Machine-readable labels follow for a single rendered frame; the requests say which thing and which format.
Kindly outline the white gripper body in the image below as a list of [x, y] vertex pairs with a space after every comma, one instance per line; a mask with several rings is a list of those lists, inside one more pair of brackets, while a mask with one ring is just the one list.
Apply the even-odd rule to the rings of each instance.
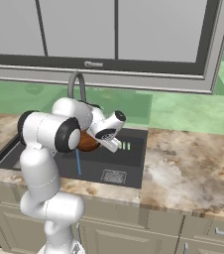
[[100, 144], [110, 152], [115, 153], [119, 149], [121, 142], [117, 138], [113, 138], [112, 140], [101, 140]]

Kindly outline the dark grey sink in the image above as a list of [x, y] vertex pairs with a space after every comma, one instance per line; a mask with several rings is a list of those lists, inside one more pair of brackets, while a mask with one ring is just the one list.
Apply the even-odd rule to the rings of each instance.
[[[148, 131], [123, 128], [116, 138], [121, 142], [121, 147], [115, 153], [102, 146], [91, 152], [79, 151], [81, 176], [78, 175], [75, 152], [53, 153], [59, 176], [65, 179], [140, 189]], [[122, 149], [123, 142], [131, 143], [130, 151]], [[126, 172], [126, 181], [123, 184], [102, 182], [101, 175], [105, 169]]]

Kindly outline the brown bowl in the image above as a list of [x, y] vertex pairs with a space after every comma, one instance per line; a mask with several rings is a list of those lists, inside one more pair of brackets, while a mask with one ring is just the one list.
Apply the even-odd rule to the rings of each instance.
[[88, 135], [85, 131], [82, 131], [80, 134], [80, 141], [78, 143], [77, 149], [82, 152], [91, 152], [96, 150], [100, 144]]

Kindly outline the grey sink drain grate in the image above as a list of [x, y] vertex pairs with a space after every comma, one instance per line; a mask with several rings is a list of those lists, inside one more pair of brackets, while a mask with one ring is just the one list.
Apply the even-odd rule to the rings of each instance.
[[101, 175], [101, 181], [113, 184], [123, 184], [126, 181], [127, 173], [105, 169]]

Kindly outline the blue water stream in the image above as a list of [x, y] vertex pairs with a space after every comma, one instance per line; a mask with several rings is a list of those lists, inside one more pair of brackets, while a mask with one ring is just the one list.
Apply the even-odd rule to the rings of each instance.
[[81, 165], [80, 165], [80, 157], [79, 157], [78, 149], [75, 149], [75, 158], [76, 158], [76, 163], [77, 163], [78, 175], [81, 176]]

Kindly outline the grey curved tap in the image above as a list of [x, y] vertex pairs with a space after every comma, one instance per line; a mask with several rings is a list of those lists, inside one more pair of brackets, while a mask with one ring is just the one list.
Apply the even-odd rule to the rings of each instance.
[[85, 81], [82, 73], [79, 71], [73, 72], [69, 77], [67, 84], [67, 96], [69, 98], [74, 98], [74, 85], [76, 79], [79, 81], [81, 100], [86, 101]]

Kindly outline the beige cupboard door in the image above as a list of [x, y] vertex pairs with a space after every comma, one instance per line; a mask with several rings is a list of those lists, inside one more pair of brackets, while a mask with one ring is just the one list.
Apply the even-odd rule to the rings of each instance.
[[20, 202], [0, 202], [0, 243], [14, 254], [37, 254], [46, 243], [44, 223], [24, 215]]
[[177, 237], [125, 225], [82, 219], [81, 241], [87, 254], [174, 254]]

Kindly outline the grey framed window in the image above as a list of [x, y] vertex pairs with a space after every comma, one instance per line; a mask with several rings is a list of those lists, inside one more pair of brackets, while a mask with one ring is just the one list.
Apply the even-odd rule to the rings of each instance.
[[0, 0], [0, 80], [210, 94], [223, 52], [224, 0]]

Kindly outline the beige drawer front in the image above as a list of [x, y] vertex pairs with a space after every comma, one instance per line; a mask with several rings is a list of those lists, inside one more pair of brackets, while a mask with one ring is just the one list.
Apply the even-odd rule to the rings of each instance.
[[224, 231], [224, 220], [187, 216], [183, 223], [181, 236], [224, 244], [224, 236], [215, 234], [215, 227]]

